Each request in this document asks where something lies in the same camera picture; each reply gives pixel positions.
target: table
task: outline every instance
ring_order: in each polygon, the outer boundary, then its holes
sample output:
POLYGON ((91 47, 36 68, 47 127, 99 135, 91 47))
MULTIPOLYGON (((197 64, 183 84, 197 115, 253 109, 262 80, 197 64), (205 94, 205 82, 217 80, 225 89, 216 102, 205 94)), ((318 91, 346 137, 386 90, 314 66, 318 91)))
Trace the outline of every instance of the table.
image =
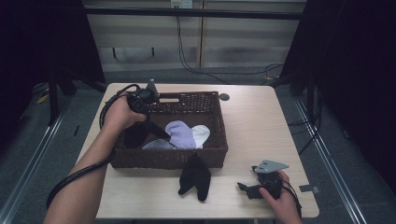
MULTIPOLYGON (((99 132, 99 114, 104 103, 129 83, 110 84, 92 123, 80 157, 99 132)), ((312 192, 301 193, 299 186, 308 185, 304 167, 291 138, 282 109, 271 87, 195 84, 156 84, 159 93, 178 91, 218 91, 230 95, 220 101, 227 143, 224 166, 212 173, 208 197, 197 199, 193 188, 179 196, 181 170, 114 169, 108 166, 98 218, 273 218, 265 200, 249 200, 237 182, 257 185, 252 165, 264 160, 286 163, 286 174, 297 191, 303 217, 316 217, 318 205, 312 192)))

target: forearm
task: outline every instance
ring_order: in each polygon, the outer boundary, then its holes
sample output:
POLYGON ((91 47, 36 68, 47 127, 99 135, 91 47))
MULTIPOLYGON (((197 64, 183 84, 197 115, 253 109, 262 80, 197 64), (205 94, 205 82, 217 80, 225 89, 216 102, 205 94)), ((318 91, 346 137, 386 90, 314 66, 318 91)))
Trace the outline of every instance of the forearm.
MULTIPOLYGON (((103 129, 70 174, 106 158, 119 131, 103 129)), ((52 201, 45 223, 93 223, 99 208, 107 166, 85 174, 63 188, 52 201)))

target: brown basket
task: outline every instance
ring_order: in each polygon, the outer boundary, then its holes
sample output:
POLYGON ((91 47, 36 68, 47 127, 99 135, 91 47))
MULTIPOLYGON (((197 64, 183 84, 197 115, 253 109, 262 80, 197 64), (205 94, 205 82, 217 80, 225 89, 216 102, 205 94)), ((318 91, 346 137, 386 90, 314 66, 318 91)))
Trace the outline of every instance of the brown basket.
POLYGON ((111 162, 114 168, 182 169, 187 159, 197 152, 208 168, 223 166, 227 153, 227 139, 217 91, 161 93, 161 99, 178 99, 149 107, 151 121, 161 128, 175 120, 185 122, 189 127, 205 125, 210 135, 199 149, 142 149, 145 144, 158 139, 150 134, 146 142, 137 148, 127 148, 123 142, 127 134, 122 133, 115 145, 116 158, 111 162))

